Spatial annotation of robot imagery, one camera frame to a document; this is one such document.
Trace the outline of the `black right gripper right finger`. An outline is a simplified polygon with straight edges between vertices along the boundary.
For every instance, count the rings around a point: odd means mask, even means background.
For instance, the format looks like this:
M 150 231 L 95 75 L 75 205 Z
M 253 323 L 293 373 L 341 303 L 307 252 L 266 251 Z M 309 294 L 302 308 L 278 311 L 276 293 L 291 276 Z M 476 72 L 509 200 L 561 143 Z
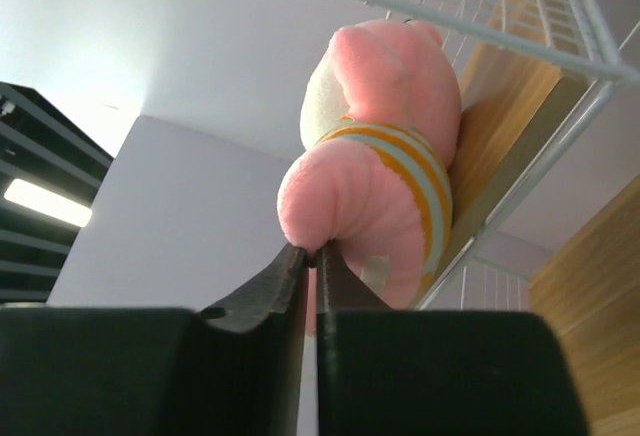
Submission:
M 346 264 L 336 241 L 316 255 L 316 313 L 390 310 Z

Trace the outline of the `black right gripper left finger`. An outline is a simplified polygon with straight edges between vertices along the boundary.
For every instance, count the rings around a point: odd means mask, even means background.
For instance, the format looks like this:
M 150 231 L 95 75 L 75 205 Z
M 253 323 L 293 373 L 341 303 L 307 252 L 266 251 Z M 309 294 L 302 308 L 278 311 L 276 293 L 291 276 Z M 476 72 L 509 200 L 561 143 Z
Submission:
M 285 314 L 294 306 L 305 275 L 306 251 L 286 244 L 255 276 L 201 310 L 199 316 L 223 331 L 253 331 L 272 315 Z

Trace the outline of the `pink striped plush pig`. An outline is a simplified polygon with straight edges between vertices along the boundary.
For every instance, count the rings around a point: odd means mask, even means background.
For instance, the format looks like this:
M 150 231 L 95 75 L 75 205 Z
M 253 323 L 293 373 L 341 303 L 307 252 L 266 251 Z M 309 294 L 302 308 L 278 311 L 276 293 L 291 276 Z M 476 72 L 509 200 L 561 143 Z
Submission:
M 453 226 L 461 116 L 436 27 L 377 19 L 338 29 L 306 86 L 304 151 L 278 191 L 286 240 L 312 254 L 335 242 L 388 306 L 414 306 Z

